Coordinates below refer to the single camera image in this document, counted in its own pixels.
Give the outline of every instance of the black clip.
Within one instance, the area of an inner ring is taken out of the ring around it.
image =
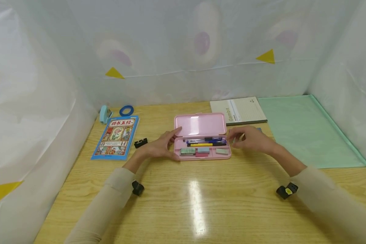
[[[131,186],[133,187],[132,193],[137,196],[140,196],[142,194],[142,192],[145,190],[145,187],[143,185],[141,185],[140,183],[138,183],[137,180],[132,182]]]
[[[135,148],[139,148],[140,146],[144,146],[145,144],[148,143],[148,139],[147,138],[144,138],[142,140],[139,140],[139,141],[135,141],[134,142],[134,147]]]
[[[287,187],[281,185],[277,190],[276,193],[281,196],[283,199],[287,199],[289,196],[296,193],[298,190],[298,186],[294,185],[293,183],[289,183]]]

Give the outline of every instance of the wooden desk surface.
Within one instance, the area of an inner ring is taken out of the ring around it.
[[[200,112],[211,112],[209,102],[137,107],[135,141],[173,129],[175,115]],[[272,137],[267,123],[254,126]],[[106,178],[124,164],[90,160],[104,128],[95,122],[35,243],[62,243]],[[324,172],[366,206],[366,167]],[[229,160],[151,160],[137,180],[143,195],[130,198],[102,243],[343,243],[298,198],[277,197],[288,177],[267,155],[233,149]]]

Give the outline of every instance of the green folder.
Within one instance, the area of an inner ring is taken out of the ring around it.
[[[366,159],[313,95],[259,98],[275,140],[316,168],[366,167]]]

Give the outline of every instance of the book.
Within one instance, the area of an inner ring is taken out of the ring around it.
[[[127,160],[138,122],[138,116],[110,118],[91,160]]]
[[[265,123],[267,118],[256,97],[210,101],[212,113],[223,113],[226,125]]]

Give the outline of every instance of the person's left hand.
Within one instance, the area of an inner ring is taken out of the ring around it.
[[[168,148],[175,141],[175,134],[181,131],[181,127],[174,129],[173,131],[166,131],[157,140],[148,142],[144,146],[136,150],[136,154],[139,154],[143,158],[158,158],[167,157],[176,161],[179,161],[179,157],[174,152],[168,151]]]

